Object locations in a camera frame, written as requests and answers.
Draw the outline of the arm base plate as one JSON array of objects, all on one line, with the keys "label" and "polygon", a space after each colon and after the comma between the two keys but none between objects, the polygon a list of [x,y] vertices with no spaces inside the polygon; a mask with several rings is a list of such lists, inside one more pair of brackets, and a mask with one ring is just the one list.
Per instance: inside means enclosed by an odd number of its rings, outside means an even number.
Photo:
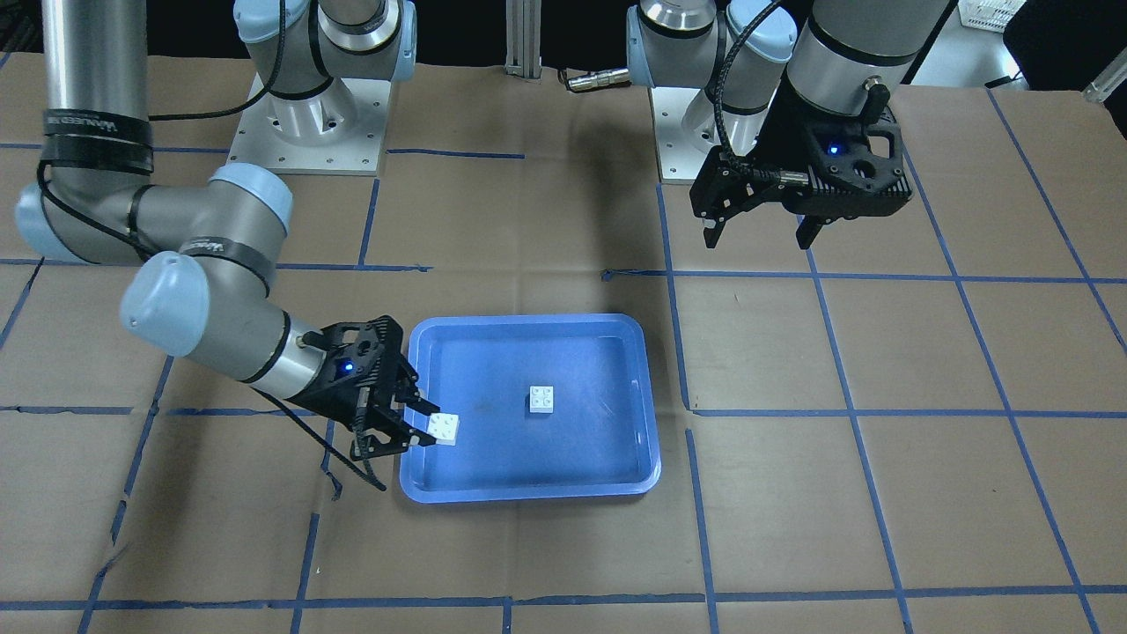
[{"label": "arm base plate", "polygon": [[660,184],[693,184],[719,142],[711,104],[703,90],[687,87],[655,87],[649,97]]},{"label": "arm base plate", "polygon": [[266,95],[241,114],[228,159],[278,175],[375,177],[394,84],[339,77],[305,100]]}]

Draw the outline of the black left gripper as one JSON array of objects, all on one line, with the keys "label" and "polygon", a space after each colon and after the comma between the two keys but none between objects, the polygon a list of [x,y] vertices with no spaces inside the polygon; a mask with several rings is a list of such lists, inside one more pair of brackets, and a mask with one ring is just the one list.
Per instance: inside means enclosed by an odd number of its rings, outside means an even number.
[{"label": "black left gripper", "polygon": [[702,236],[715,249],[727,220],[762,203],[799,214],[797,245],[808,250],[837,218],[888,217],[913,196],[888,84],[861,88],[861,111],[838,115],[781,84],[746,157],[715,148],[689,190]]}]

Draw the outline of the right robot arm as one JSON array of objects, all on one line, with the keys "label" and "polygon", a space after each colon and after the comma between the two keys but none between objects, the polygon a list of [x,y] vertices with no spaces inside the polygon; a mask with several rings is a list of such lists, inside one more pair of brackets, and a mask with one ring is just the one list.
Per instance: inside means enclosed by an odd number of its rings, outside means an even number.
[{"label": "right robot arm", "polygon": [[293,208],[277,175],[229,162],[196,188],[152,184],[145,18],[144,1],[41,5],[48,102],[36,180],[14,208],[23,240],[62,262],[136,265],[118,309],[130,334],[345,425],[350,464],[434,445],[401,412],[438,407],[397,321],[314,328],[270,302]]}]

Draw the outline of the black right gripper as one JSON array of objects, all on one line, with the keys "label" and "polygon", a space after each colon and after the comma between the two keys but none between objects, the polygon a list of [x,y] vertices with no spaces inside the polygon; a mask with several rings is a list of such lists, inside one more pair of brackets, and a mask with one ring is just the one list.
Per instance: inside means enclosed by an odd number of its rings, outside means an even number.
[{"label": "black right gripper", "polygon": [[406,453],[411,446],[435,446],[438,439],[406,425],[394,404],[423,417],[440,407],[423,398],[420,389],[406,387],[415,376],[401,352],[403,329],[389,314],[366,322],[337,322],[310,330],[298,341],[302,348],[322,350],[323,361],[313,381],[295,396],[310,412],[365,430],[350,441],[350,459],[375,459]]}]

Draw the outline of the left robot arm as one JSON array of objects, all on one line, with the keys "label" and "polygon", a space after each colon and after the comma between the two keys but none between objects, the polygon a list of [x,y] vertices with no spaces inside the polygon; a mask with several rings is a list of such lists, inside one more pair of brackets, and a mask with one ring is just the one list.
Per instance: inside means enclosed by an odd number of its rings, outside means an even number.
[{"label": "left robot arm", "polygon": [[943,1],[637,1],[627,69],[635,84],[699,92],[693,128],[709,150],[689,204],[713,248],[730,220],[765,203],[799,217],[809,248],[840,220],[890,217],[912,200],[890,107]]}]

